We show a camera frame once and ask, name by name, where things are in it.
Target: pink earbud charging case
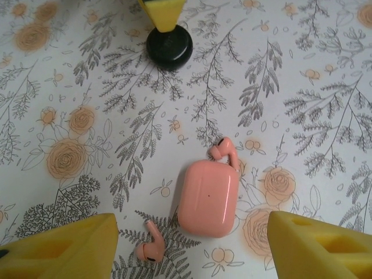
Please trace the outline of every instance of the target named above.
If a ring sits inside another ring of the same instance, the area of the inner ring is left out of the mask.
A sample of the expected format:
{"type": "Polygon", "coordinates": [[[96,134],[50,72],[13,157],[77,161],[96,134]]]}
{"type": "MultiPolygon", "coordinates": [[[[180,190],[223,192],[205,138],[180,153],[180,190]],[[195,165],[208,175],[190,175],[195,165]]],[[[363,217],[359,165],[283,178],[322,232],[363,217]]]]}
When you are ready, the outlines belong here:
{"type": "Polygon", "coordinates": [[[228,164],[200,160],[187,169],[178,208],[180,226],[191,234],[220,238],[233,228],[239,173],[228,164]]]}

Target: yellow sponge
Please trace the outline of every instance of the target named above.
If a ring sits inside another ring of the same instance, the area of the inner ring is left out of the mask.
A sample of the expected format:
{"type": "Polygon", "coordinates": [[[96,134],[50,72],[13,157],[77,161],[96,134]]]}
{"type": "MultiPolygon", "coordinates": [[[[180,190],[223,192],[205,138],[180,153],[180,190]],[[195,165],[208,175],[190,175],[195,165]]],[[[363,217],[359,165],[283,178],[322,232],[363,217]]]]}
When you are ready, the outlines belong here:
{"type": "Polygon", "coordinates": [[[267,237],[279,278],[372,278],[372,235],[274,211],[267,237]]]}
{"type": "Polygon", "coordinates": [[[110,278],[118,237],[107,213],[0,246],[0,278],[110,278]]]}
{"type": "Polygon", "coordinates": [[[159,32],[171,32],[177,25],[185,0],[138,0],[159,32]]]}

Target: earbud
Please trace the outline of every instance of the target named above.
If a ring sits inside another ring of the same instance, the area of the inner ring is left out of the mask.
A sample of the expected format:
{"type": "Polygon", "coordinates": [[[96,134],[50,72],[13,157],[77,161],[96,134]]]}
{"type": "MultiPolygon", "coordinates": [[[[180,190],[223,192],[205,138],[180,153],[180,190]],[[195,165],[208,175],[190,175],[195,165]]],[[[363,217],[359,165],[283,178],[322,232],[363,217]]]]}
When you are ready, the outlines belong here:
{"type": "Polygon", "coordinates": [[[210,149],[210,154],[215,160],[221,160],[223,156],[230,157],[231,166],[239,171],[238,154],[233,142],[225,137],[210,149]]]}
{"type": "Polygon", "coordinates": [[[164,257],[165,243],[164,238],[153,221],[145,222],[154,241],[151,243],[142,243],[136,248],[137,258],[140,260],[149,260],[150,262],[161,262],[164,257]]]}

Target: black round base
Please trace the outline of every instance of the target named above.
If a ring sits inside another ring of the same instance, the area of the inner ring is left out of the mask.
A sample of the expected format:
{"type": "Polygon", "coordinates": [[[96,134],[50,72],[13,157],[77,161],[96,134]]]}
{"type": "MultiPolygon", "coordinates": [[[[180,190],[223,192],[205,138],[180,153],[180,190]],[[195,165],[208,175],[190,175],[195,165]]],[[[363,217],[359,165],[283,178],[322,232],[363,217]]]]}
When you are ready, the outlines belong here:
{"type": "Polygon", "coordinates": [[[147,37],[146,49],[159,68],[177,70],[192,54],[192,39],[183,27],[176,25],[171,32],[161,33],[154,28],[147,37]]]}

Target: earbud tip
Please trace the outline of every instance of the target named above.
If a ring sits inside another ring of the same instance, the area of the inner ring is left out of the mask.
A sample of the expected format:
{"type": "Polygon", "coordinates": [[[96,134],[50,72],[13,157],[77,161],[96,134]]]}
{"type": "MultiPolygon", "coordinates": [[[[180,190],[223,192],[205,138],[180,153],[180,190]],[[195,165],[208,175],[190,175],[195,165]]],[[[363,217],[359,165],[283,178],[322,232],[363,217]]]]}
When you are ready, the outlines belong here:
{"type": "Polygon", "coordinates": [[[215,160],[221,160],[222,159],[222,156],[221,156],[221,153],[220,151],[218,150],[218,148],[216,146],[213,146],[211,149],[210,149],[210,154],[211,156],[215,159],[215,160]]]}
{"type": "Polygon", "coordinates": [[[146,260],[145,254],[144,254],[144,246],[145,246],[145,244],[142,243],[139,246],[137,246],[136,249],[135,249],[135,253],[137,255],[137,258],[139,258],[140,260],[146,260]]]}

